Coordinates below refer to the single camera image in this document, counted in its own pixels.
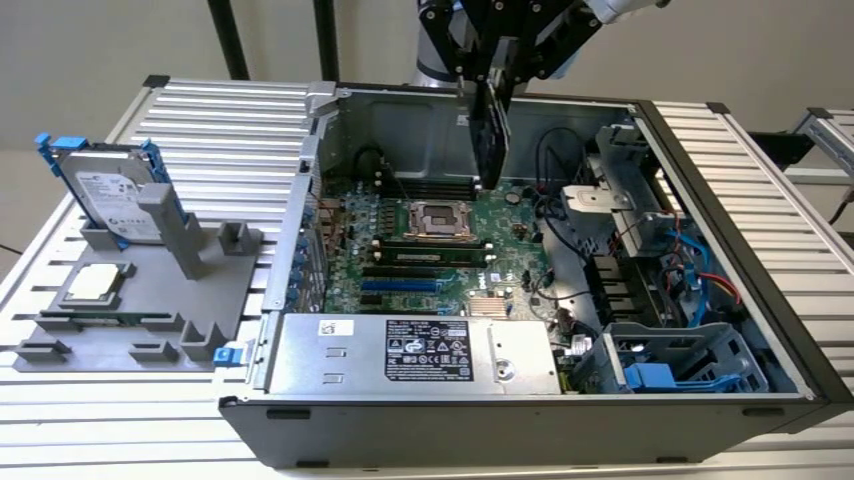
black pole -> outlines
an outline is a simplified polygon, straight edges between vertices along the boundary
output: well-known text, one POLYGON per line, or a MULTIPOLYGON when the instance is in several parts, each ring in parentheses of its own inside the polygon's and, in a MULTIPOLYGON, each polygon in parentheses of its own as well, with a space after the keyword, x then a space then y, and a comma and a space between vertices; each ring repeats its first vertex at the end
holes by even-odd
POLYGON ((334 0, 314 0, 314 28, 320 52, 320 76, 337 82, 337 38, 334 31, 334 0))
POLYGON ((234 12, 230 10, 230 0, 208 0, 210 18, 216 27, 218 45, 222 48, 225 65, 232 80, 248 80, 249 69, 245 66, 242 56, 242 45, 240 45, 240 34, 234 23, 234 12))

blue pcie slot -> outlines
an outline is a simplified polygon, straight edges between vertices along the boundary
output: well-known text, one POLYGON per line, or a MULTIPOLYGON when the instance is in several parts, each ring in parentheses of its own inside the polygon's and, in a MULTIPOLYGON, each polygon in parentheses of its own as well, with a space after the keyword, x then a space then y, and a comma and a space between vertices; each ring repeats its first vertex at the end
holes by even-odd
POLYGON ((361 282, 361 290, 372 292, 429 292, 435 293, 435 280, 407 280, 404 282, 371 280, 361 282))

power supply label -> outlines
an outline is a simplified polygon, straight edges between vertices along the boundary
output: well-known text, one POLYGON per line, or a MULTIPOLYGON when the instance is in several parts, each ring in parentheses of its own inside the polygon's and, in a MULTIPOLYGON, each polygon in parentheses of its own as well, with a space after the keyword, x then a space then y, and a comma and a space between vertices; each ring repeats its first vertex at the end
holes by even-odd
POLYGON ((385 377, 393 382, 471 382, 468 322, 387 320, 385 377))

small circuit board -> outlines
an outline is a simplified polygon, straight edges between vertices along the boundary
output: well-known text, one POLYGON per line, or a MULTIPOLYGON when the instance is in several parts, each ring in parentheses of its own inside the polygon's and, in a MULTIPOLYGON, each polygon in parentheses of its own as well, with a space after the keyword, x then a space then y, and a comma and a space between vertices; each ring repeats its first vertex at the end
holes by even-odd
POLYGON ((330 182, 324 311, 549 317, 553 306, 529 298, 531 277, 548 262, 523 188, 507 181, 476 200, 432 200, 383 198, 360 182, 330 182))

cpu socket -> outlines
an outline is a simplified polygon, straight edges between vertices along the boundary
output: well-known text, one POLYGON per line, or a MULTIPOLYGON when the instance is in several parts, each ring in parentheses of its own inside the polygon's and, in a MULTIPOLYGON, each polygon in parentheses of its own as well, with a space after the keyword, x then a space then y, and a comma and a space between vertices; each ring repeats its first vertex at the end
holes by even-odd
POLYGON ((409 231, 405 237, 429 240, 473 240, 465 202, 412 202, 409 204, 409 231))

